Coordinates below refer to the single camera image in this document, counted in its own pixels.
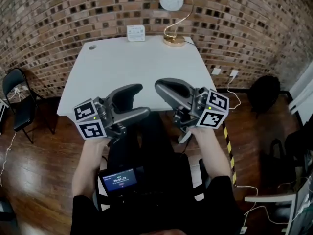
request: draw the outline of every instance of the black pants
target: black pants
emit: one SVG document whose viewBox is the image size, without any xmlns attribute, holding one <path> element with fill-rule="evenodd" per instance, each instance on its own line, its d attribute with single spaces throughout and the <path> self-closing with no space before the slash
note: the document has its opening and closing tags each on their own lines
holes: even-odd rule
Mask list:
<svg viewBox="0 0 313 235">
<path fill-rule="evenodd" d="M 138 131 L 142 136 L 141 148 Z M 127 135 L 110 147 L 109 170 L 132 166 L 144 167 L 154 191 L 176 199 L 194 199 L 188 158 L 174 152 L 157 112 L 127 128 Z"/>
</svg>

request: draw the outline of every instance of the small screen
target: small screen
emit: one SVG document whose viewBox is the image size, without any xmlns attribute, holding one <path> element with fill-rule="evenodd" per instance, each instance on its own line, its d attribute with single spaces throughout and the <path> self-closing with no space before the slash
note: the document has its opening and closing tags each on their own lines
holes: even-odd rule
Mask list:
<svg viewBox="0 0 313 235">
<path fill-rule="evenodd" d="M 103 177 L 103 181 L 108 191 L 122 189 L 137 183 L 133 169 L 105 176 Z"/>
</svg>

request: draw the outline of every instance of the white lamp globe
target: white lamp globe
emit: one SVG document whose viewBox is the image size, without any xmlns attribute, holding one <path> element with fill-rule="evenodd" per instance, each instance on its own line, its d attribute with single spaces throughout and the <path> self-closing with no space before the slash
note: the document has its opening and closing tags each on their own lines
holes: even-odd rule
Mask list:
<svg viewBox="0 0 313 235">
<path fill-rule="evenodd" d="M 163 9 L 168 11 L 177 11 L 182 7 L 184 0 L 160 0 Z"/>
</svg>

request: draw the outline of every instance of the wall socket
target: wall socket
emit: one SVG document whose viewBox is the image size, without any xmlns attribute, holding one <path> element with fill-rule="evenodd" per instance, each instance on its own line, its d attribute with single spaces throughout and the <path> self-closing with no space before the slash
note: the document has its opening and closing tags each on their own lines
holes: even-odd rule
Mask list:
<svg viewBox="0 0 313 235">
<path fill-rule="evenodd" d="M 218 75 L 221 73 L 221 68 L 214 68 L 211 72 L 211 75 Z"/>
<path fill-rule="evenodd" d="M 229 76 L 235 78 L 237 76 L 237 74 L 238 74 L 237 70 L 232 70 Z"/>
</svg>

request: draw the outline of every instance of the black sleeve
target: black sleeve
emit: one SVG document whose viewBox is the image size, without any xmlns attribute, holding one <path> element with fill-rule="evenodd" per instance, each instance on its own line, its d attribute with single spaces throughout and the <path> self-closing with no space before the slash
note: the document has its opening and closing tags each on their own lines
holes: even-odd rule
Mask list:
<svg viewBox="0 0 313 235">
<path fill-rule="evenodd" d="M 73 199 L 73 216 L 70 234 L 96 234 L 98 232 L 100 212 L 86 196 Z"/>
<path fill-rule="evenodd" d="M 244 216 L 235 201 L 228 176 L 216 177 L 211 181 L 204 193 L 204 204 L 212 221 L 223 224 L 223 234 L 239 234 Z"/>
</svg>

